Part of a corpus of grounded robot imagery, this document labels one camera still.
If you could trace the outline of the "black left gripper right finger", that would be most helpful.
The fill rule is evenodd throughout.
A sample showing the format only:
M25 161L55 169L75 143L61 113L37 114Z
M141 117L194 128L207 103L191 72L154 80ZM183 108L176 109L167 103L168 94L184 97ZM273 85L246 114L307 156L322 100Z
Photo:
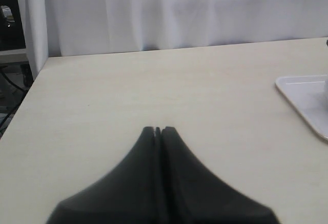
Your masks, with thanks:
M161 132L162 179L172 223L279 223L267 206L213 174L174 127Z

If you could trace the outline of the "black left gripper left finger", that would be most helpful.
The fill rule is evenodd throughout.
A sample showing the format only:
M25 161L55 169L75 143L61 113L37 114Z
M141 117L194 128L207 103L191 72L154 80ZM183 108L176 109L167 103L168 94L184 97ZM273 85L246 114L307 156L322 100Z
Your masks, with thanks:
M48 223L163 223L160 129L143 128L125 158L103 178L61 201Z

